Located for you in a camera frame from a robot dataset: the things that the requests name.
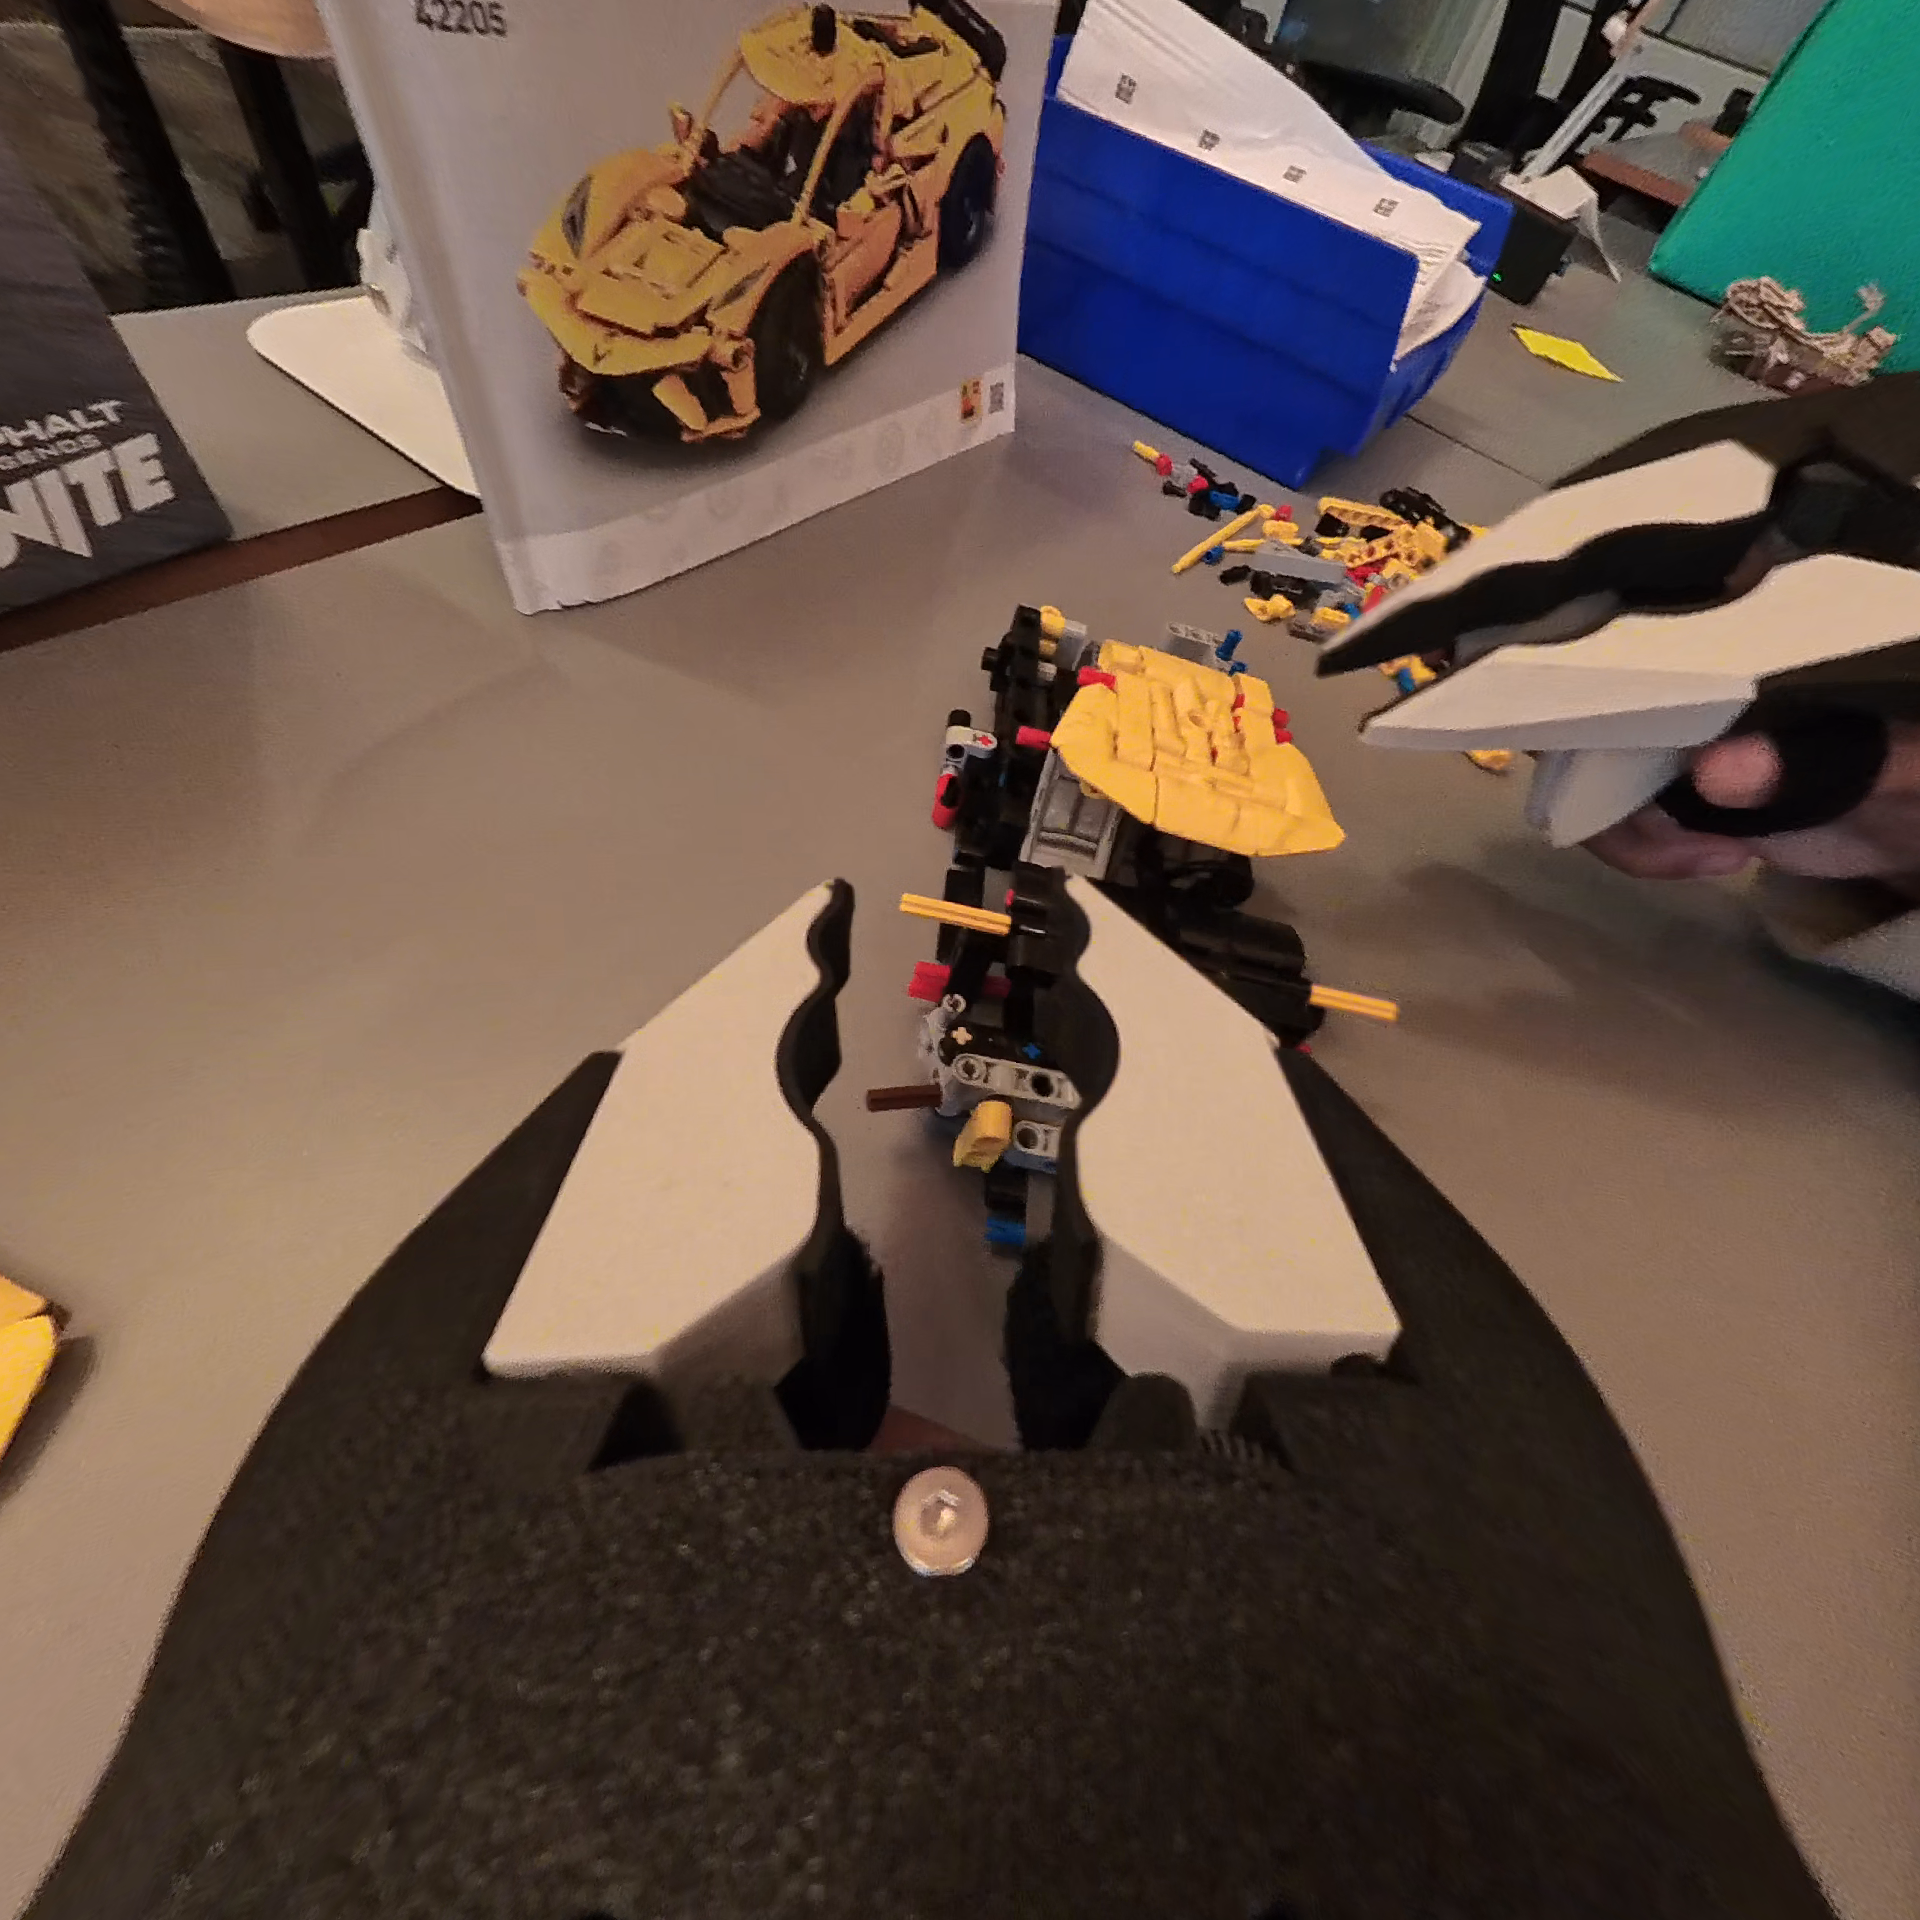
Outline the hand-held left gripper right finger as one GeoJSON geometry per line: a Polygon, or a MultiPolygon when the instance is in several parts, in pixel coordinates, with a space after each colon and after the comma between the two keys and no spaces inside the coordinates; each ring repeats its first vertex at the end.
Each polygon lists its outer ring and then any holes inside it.
{"type": "Polygon", "coordinates": [[[1226,1428],[1255,1376],[1387,1360],[1400,1339],[1278,1041],[1087,881],[1071,980],[1112,1039],[1062,1152],[1059,1200],[1095,1240],[1091,1343],[1126,1376],[1176,1380],[1226,1428]]]}

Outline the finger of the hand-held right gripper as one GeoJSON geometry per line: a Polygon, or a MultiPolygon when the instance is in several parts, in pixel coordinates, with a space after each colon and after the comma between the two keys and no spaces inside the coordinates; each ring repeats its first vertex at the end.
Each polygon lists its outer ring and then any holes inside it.
{"type": "Polygon", "coordinates": [[[1329,681],[1400,656],[1464,666],[1623,612],[1706,609],[1760,540],[1778,479],[1776,463],[1715,441],[1547,491],[1387,594],[1314,672],[1329,681]]]}
{"type": "Polygon", "coordinates": [[[1883,656],[1915,636],[1915,571],[1821,555],[1776,568],[1718,609],[1499,644],[1377,711],[1360,736],[1397,752],[1686,747],[1778,676],[1883,656]]]}

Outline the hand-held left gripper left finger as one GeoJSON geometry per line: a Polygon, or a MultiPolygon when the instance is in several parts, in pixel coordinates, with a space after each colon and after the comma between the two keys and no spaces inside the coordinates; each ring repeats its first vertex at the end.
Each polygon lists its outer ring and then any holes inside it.
{"type": "Polygon", "coordinates": [[[809,887],[617,1050],[482,1352],[490,1379],[778,1384],[846,1225],[815,1108],[839,1074],[855,897],[809,887]]]}

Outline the black brick car chassis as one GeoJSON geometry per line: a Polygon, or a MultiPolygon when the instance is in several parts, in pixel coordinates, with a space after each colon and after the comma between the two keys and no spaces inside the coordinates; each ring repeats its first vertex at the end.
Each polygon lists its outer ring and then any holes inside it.
{"type": "MultiPolygon", "coordinates": [[[[1387,999],[1315,986],[1297,931],[1249,912],[1255,864],[1265,857],[1166,836],[1067,775],[1048,732],[1101,643],[1057,609],[1018,607],[979,659],[991,717],[977,725],[949,711],[929,804],[931,825],[951,836],[943,891],[901,905],[938,931],[907,988],[921,1009],[919,1076],[866,1093],[871,1113],[925,1115],[949,1139],[951,1163],[979,1175],[987,1242],[1005,1252],[1030,1242],[1029,1191],[1055,1172],[1081,1104],[1045,1034],[1065,965],[1048,905],[1055,881],[1091,882],[1283,1050],[1309,1043],[1326,1013],[1398,1016],[1387,999]]],[[[1253,676],[1233,632],[1169,624],[1138,647],[1253,676]]]]}

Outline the pile of bricks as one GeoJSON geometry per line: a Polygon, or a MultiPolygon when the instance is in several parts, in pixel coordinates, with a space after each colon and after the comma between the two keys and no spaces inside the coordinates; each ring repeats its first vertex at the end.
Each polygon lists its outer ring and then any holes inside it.
{"type": "Polygon", "coordinates": [[[1174,577],[1226,586],[1259,626],[1322,647],[1361,616],[1486,535],[1418,487],[1379,497],[1262,497],[1213,465],[1134,440],[1130,458],[1153,474],[1205,541],[1183,551],[1174,577]]]}

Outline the yellow brick hood panel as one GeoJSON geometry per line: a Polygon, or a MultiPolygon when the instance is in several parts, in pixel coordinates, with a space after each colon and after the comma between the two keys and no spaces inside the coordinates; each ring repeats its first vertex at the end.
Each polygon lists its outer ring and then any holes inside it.
{"type": "Polygon", "coordinates": [[[1200,848],[1301,857],[1345,839],[1270,688],[1211,663],[1103,641],[1048,751],[1096,797],[1200,848]]]}

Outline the grey desk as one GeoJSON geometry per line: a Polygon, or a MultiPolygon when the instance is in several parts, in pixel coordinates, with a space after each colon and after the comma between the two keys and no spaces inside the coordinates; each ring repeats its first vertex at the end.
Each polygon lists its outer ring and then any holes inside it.
{"type": "MultiPolygon", "coordinates": [[[[5,651],[5,1273],[69,1314],[5,1463],[5,1916],[97,1783],[301,1360],[587,1051],[855,885],[847,1217],[896,1404],[1010,1444],[976,1194],[904,1074],[896,912],[937,733],[1015,603],[1226,628],[1150,424],[1024,364],[1017,433],[602,609],[517,616],[479,519],[264,370],[254,309],[122,323],[233,521],[202,593],[5,651]]],[[[1361,745],[1373,676],[1249,628],[1347,842],[1263,869],[1320,1059],[1547,1311],[1653,1481],[1843,1916],[1915,1916],[1915,1020],[1743,904],[1361,745]]]]}

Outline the person's right hand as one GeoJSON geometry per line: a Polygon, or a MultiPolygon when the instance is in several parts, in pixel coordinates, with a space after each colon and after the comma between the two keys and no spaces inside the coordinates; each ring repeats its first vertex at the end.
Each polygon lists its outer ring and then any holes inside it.
{"type": "MultiPolygon", "coordinates": [[[[1702,803],[1755,811],[1770,803],[1782,761],[1760,733],[1727,736],[1698,751],[1689,779],[1702,803]]],[[[1665,809],[1641,811],[1598,833],[1584,851],[1646,881],[1713,881],[1782,873],[1794,881],[1857,885],[1894,905],[1917,899],[1917,727],[1887,729],[1887,752],[1865,800],[1821,828],[1765,836],[1691,833],[1665,809]]]]}

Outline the wooden puzzle model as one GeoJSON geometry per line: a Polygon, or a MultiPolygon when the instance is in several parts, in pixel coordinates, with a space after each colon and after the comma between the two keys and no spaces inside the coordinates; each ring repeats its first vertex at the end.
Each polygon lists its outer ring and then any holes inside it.
{"type": "Polygon", "coordinates": [[[1855,300],[1857,311],[1842,327],[1816,329],[1799,290],[1774,277],[1737,279],[1712,321],[1709,359],[1774,393],[1857,388],[1898,337],[1880,325],[1886,298],[1877,283],[1855,300]]]}

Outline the blue plastic bin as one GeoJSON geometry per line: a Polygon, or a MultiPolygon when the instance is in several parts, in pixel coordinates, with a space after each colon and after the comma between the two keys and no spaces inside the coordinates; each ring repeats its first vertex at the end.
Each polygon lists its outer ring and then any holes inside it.
{"type": "Polygon", "coordinates": [[[1379,200],[1422,189],[1466,220],[1463,309],[1400,345],[1413,257],[1065,97],[1046,55],[1024,229],[1018,353],[1301,487],[1429,395],[1496,277],[1513,205],[1379,153],[1379,200]]]}

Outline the black office chair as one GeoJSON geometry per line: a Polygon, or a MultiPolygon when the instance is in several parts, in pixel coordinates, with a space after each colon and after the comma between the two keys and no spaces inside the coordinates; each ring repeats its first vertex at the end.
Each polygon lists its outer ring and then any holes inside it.
{"type": "Polygon", "coordinates": [[[1474,5],[1286,3],[1274,33],[1283,67],[1335,121],[1358,135],[1397,114],[1455,129],[1466,107],[1442,84],[1474,5]]]}

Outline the white printed paper sheets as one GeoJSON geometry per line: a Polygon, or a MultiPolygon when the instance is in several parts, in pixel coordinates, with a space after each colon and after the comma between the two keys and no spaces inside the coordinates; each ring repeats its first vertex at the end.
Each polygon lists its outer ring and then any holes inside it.
{"type": "Polygon", "coordinates": [[[1085,5],[1057,93],[1077,109],[1329,218],[1413,263],[1397,356],[1463,321],[1486,277],[1478,223],[1403,180],[1256,51],[1176,3],[1085,5]]]}

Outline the flat yellow brick panel assembly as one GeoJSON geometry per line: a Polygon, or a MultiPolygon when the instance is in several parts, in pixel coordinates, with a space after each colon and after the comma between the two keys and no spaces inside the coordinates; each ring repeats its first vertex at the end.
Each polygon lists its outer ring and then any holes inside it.
{"type": "Polygon", "coordinates": [[[63,1311],[29,1288],[1,1279],[1,1457],[31,1410],[63,1335],[63,1311]]]}

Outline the dark toy car box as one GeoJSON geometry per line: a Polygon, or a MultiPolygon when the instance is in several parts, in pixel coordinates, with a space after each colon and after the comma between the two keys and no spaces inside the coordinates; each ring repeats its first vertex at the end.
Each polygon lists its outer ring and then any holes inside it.
{"type": "Polygon", "coordinates": [[[1,612],[227,541],[77,252],[1,149],[1,612]]]}

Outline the white flat base plate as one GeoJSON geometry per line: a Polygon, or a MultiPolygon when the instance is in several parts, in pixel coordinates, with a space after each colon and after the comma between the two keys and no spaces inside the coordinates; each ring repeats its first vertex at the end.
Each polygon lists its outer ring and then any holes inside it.
{"type": "Polygon", "coordinates": [[[402,460],[479,498],[441,372],[402,343],[369,293],[263,311],[247,325],[247,343],[402,460]]]}

